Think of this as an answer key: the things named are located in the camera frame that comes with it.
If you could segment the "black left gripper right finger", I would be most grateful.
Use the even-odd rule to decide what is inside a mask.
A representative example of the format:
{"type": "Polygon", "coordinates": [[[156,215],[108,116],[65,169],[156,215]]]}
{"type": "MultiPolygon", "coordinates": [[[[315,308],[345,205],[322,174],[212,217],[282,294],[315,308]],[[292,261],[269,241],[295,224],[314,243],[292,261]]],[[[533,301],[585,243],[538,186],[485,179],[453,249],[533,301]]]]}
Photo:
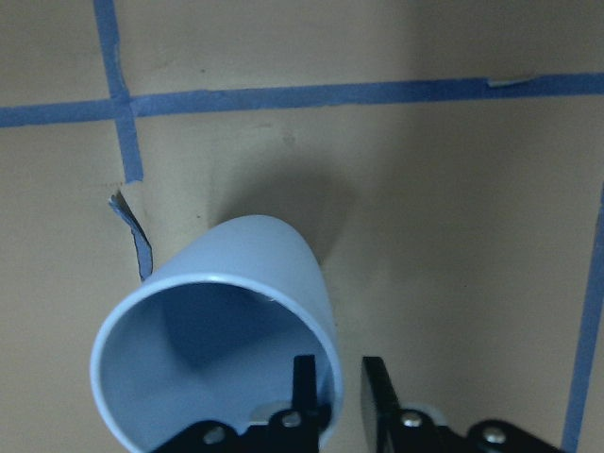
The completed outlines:
{"type": "Polygon", "coordinates": [[[370,452],[393,452],[391,421],[400,404],[386,364],[381,357],[361,361],[361,417],[370,452]]]}

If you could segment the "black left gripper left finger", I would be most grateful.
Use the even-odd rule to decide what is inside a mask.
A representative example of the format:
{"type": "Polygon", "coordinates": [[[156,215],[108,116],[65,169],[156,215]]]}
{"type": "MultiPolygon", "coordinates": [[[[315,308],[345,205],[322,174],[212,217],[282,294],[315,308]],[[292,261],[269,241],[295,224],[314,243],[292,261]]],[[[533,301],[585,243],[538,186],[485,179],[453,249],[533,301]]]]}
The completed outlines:
{"type": "Polygon", "coordinates": [[[325,423],[326,411],[318,401],[314,355],[294,357],[292,409],[317,425],[325,423]]]}

